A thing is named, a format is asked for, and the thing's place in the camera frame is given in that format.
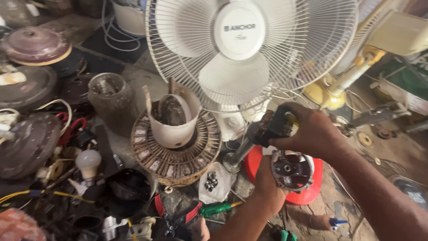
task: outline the human hand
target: human hand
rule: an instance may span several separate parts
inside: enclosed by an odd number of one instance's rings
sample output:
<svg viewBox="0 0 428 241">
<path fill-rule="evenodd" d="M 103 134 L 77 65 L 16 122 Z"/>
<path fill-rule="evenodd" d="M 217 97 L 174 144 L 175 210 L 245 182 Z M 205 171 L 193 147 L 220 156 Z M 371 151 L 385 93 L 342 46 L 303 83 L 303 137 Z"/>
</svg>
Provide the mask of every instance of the human hand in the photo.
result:
<svg viewBox="0 0 428 241">
<path fill-rule="evenodd" d="M 271 208 L 271 214 L 276 215 L 282 208 L 285 198 L 289 193 L 276 185 L 276 181 L 270 167 L 271 156 L 263 156 L 256 173 L 256 188 L 253 195 L 263 200 Z"/>
<path fill-rule="evenodd" d="M 294 102 L 283 105 L 291 109 L 300 126 L 294 136 L 270 139 L 270 145 L 279 150 L 297 151 L 325 161 L 330 160 L 336 152 L 350 150 L 343 135 L 322 111 L 308 109 Z"/>
</svg>

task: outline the plastic bag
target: plastic bag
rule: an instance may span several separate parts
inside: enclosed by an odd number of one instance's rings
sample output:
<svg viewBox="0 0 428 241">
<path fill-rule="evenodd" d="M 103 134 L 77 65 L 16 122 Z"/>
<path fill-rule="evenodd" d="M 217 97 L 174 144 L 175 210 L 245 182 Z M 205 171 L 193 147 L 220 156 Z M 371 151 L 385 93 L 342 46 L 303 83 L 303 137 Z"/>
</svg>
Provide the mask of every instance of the plastic bag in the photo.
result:
<svg viewBox="0 0 428 241">
<path fill-rule="evenodd" d="M 204 186 L 209 172 L 217 174 L 218 184 L 212 192 L 206 190 Z M 214 162 L 199 179 L 199 200 L 205 204 L 223 202 L 229 194 L 231 184 L 230 173 L 219 162 Z"/>
</svg>

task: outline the dirty glass jar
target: dirty glass jar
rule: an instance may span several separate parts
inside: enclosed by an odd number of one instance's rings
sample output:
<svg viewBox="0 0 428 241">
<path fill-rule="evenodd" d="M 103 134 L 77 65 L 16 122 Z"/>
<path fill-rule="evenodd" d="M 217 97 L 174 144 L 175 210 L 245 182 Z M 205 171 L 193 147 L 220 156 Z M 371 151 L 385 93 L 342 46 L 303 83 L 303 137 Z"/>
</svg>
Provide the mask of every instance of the dirty glass jar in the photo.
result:
<svg viewBox="0 0 428 241">
<path fill-rule="evenodd" d="M 134 91 L 122 76 L 115 73 L 94 76 L 89 82 L 88 99 L 111 131 L 131 136 L 138 110 Z"/>
</svg>

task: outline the fan base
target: fan base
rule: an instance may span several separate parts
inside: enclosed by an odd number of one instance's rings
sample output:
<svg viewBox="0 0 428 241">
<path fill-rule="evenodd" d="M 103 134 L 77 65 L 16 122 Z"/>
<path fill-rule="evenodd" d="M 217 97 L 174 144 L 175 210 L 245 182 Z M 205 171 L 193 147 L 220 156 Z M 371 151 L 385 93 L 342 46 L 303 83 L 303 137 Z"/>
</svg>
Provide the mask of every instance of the fan base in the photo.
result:
<svg viewBox="0 0 428 241">
<path fill-rule="evenodd" d="M 345 93 L 334 96 L 328 91 L 328 86 L 323 81 L 316 81 L 306 86 L 304 95 L 315 104 L 331 111 L 341 108 L 345 104 Z"/>
</svg>

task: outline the white fan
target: white fan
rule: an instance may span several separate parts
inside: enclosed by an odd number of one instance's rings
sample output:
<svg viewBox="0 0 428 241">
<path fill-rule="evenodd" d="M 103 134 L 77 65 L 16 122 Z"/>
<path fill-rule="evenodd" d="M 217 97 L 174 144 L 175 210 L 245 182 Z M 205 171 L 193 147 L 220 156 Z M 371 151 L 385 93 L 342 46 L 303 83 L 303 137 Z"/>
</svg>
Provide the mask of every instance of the white fan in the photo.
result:
<svg viewBox="0 0 428 241">
<path fill-rule="evenodd" d="M 209 111 L 236 112 L 330 71 L 355 34 L 357 8 L 357 0 L 149 0 L 147 42 L 165 81 L 190 88 Z"/>
</svg>

